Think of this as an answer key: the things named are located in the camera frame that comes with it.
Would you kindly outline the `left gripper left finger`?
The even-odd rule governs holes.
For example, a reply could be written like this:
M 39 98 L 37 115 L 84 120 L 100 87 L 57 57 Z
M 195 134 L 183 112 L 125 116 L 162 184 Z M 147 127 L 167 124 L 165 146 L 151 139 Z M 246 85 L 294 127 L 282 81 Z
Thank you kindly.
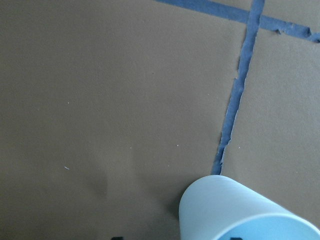
M 111 240 L 124 240 L 124 237 L 122 236 L 114 236 L 111 238 Z

